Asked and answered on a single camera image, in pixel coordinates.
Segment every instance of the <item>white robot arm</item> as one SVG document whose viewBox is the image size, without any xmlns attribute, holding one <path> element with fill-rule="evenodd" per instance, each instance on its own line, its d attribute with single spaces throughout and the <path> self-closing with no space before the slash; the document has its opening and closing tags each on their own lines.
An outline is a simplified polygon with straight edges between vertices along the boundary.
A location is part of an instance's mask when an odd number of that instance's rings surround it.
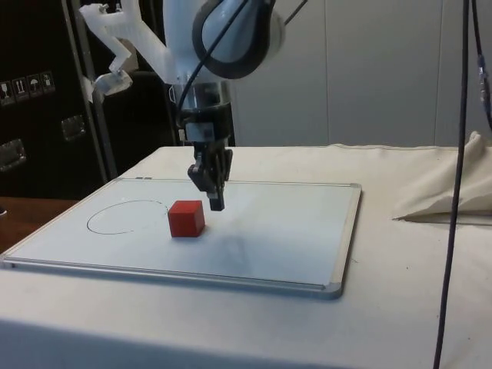
<svg viewBox="0 0 492 369">
<path fill-rule="evenodd" d="M 121 0 L 113 14 L 101 4 L 80 9 L 90 30 L 115 54 L 111 73 L 98 78 L 96 88 L 110 95 L 131 85 L 121 69 L 131 53 L 119 39 L 129 40 L 173 86 L 181 102 L 177 125 L 194 145 L 196 162 L 188 175 L 207 192 L 211 209 L 221 211 L 232 162 L 225 148 L 232 124 L 227 80 L 251 74 L 280 50 L 284 21 L 274 10 L 276 0 L 163 1 L 166 46 L 142 21 L 138 0 Z"/>
</svg>

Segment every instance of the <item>whiteboard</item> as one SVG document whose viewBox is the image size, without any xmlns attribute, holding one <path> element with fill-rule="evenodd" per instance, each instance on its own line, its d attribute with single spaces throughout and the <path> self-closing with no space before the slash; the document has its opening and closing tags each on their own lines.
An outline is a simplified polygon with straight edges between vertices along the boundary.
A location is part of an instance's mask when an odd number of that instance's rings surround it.
<svg viewBox="0 0 492 369">
<path fill-rule="evenodd" d="M 361 188 L 229 182 L 212 212 L 190 181 L 118 179 L 8 251 L 4 264 L 154 275 L 333 297 Z M 202 200 L 199 238 L 172 238 L 168 209 Z"/>
</svg>

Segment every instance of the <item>black cable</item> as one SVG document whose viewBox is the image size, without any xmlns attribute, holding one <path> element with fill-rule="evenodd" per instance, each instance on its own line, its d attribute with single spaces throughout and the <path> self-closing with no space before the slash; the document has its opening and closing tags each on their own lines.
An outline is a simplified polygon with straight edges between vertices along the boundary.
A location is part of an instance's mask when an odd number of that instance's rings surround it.
<svg viewBox="0 0 492 369">
<path fill-rule="evenodd" d="M 243 2 L 239 5 L 238 9 L 234 12 L 234 14 L 231 16 L 231 18 L 228 20 L 226 25 L 221 30 L 221 33 L 218 34 L 217 38 L 208 49 L 207 54 L 205 54 L 202 60 L 200 60 L 197 67 L 194 69 L 193 73 L 188 79 L 188 82 L 186 83 L 186 86 L 184 87 L 183 92 L 181 93 L 181 97 L 179 98 L 179 103 L 176 110 L 176 122 L 178 123 L 178 126 L 180 125 L 179 120 L 181 116 L 181 110 L 183 109 L 183 105 L 185 104 L 186 95 L 189 93 L 194 80 L 197 78 L 198 74 L 200 73 L 200 70 L 203 68 L 207 60 L 210 58 L 214 50 L 217 48 L 218 44 L 222 41 L 223 37 L 228 32 L 229 28 L 232 26 L 232 24 L 234 23 L 234 21 L 239 16 L 239 14 L 244 9 L 247 3 L 248 0 L 243 0 Z"/>
<path fill-rule="evenodd" d="M 464 146 L 467 127 L 467 103 L 468 103 L 468 26 L 470 17 L 470 0 L 463 1 L 463 50 L 461 66 L 461 107 L 460 107 L 460 132 L 458 138 L 458 159 L 456 164 L 456 177 L 454 179 L 453 203 L 451 205 L 451 217 L 449 226 L 449 238 L 447 241 L 446 267 L 444 269 L 443 290 L 440 298 L 439 328 L 437 329 L 436 352 L 434 355 L 434 369 L 440 367 L 440 357 L 443 350 L 444 329 L 446 326 L 447 296 L 453 266 L 454 240 L 458 217 L 458 205 L 460 202 L 461 177 L 464 165 Z"/>
<path fill-rule="evenodd" d="M 471 0 L 471 8 L 474 17 L 474 31 L 475 31 L 475 42 L 477 43 L 478 55 L 483 55 L 482 52 L 482 41 L 480 39 L 480 26 L 478 25 L 478 12 L 477 12 L 477 0 Z"/>
<path fill-rule="evenodd" d="M 296 17 L 296 15 L 298 14 L 298 12 L 301 11 L 301 9 L 306 5 L 306 3 L 308 2 L 308 0 L 303 0 L 303 2 L 292 12 L 291 15 L 289 15 L 289 17 L 285 20 L 285 25 L 288 25 L 292 19 L 294 19 Z"/>
<path fill-rule="evenodd" d="M 480 37 L 480 26 L 478 21 L 477 0 L 471 0 L 471 8 L 474 20 L 475 42 L 477 43 L 477 63 L 480 76 L 480 100 L 485 110 L 487 123 L 492 131 L 492 104 L 490 103 L 490 84 L 485 65 L 485 56 L 482 52 L 482 41 Z"/>
</svg>

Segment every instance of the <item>white tablecloth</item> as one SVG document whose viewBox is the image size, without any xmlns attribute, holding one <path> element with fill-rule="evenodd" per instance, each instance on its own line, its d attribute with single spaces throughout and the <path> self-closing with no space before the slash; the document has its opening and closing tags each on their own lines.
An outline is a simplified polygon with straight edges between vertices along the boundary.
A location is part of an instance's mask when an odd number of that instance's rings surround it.
<svg viewBox="0 0 492 369">
<path fill-rule="evenodd" d="M 391 211 L 398 188 L 453 155 L 447 148 L 236 148 L 232 180 L 362 185 L 340 300 L 3 270 L 0 367 L 431 367 L 447 226 L 392 221 Z M 191 162 L 190 148 L 162 148 L 123 177 L 182 179 Z M 492 365 L 491 276 L 492 229 L 459 227 L 447 369 Z"/>
</svg>

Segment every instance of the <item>red block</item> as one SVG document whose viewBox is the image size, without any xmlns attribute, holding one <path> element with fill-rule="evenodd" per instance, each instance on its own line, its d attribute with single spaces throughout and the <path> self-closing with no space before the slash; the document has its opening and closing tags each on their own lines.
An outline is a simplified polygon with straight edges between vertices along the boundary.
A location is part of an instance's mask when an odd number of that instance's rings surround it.
<svg viewBox="0 0 492 369">
<path fill-rule="evenodd" d="M 174 237 L 198 237 L 205 228 L 201 201 L 176 201 L 168 212 L 169 228 Z"/>
</svg>

